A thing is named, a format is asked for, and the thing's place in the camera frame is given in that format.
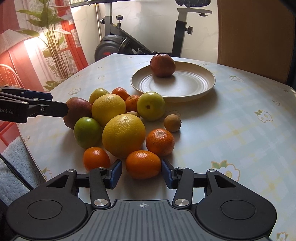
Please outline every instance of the silver screw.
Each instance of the silver screw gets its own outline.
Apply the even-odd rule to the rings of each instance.
[[[97,199],[94,200],[94,204],[98,207],[102,207],[108,204],[108,201],[106,199]]]
[[[188,204],[189,204],[189,201],[187,200],[187,199],[183,199],[183,198],[181,198],[181,199],[177,199],[176,201],[175,201],[175,204],[177,205],[177,206],[187,206]]]

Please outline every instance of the green apple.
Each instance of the green apple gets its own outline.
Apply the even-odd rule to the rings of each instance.
[[[156,92],[142,94],[137,102],[137,111],[147,121],[155,121],[165,113],[165,101]]]
[[[107,90],[103,88],[98,88],[92,92],[91,96],[89,97],[89,102],[93,104],[96,99],[107,94],[110,94]]]
[[[74,126],[74,137],[78,145],[87,149],[96,146],[102,137],[102,129],[93,118],[82,117]]]

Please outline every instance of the plate rim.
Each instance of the plate rim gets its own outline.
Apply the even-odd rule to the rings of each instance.
[[[206,69],[207,71],[209,71],[207,68],[205,68],[205,67],[203,67],[203,66],[200,66],[200,65],[198,65],[198,64],[194,64],[194,63],[190,63],[190,62],[186,62],[186,61],[175,61],[175,63],[176,63],[176,62],[178,62],[178,63],[187,63],[187,64],[197,65],[197,66],[202,67],[202,68]],[[148,67],[148,66],[150,66],[150,65],[148,64],[148,65],[146,65],[146,66],[144,66],[144,67],[138,69],[138,70],[132,75],[131,80],[130,80],[131,86],[132,86],[136,91],[139,91],[139,92],[141,92],[141,93],[143,93],[143,94],[144,94],[145,92],[143,92],[143,91],[139,90],[138,88],[136,88],[136,87],[133,85],[132,79],[133,79],[133,76],[134,76],[138,71],[140,71],[141,69],[146,68],[146,67]],[[163,95],[161,95],[161,96],[162,96],[163,98],[169,98],[169,99],[180,99],[180,98],[194,97],[194,96],[198,97],[199,95],[205,94],[205,93],[209,92],[211,89],[213,89],[214,86],[215,86],[215,84],[216,84],[216,77],[215,77],[215,75],[214,75],[211,71],[209,71],[209,72],[210,72],[211,75],[214,77],[214,83],[213,83],[213,85],[212,85],[209,89],[205,90],[204,92],[201,92],[201,93],[198,93],[198,94],[194,94],[194,95],[184,95],[184,96],[163,96]]]

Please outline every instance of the crosshair logo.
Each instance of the crosshair logo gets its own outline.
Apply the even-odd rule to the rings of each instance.
[[[147,206],[149,206],[149,205],[147,205],[146,203],[141,203],[141,204],[138,205],[138,206],[140,206],[141,208],[145,208],[145,207],[147,207]]]

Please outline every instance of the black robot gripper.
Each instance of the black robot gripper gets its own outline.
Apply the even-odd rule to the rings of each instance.
[[[89,174],[67,170],[18,198],[6,213],[14,240],[269,240],[274,206],[217,170],[197,174],[164,159],[162,176],[169,189],[177,189],[172,204],[116,200],[111,205],[106,188],[115,188],[121,172],[120,160]],[[80,187],[90,188],[91,204],[78,198]],[[205,198],[192,204],[195,187],[204,188]]]

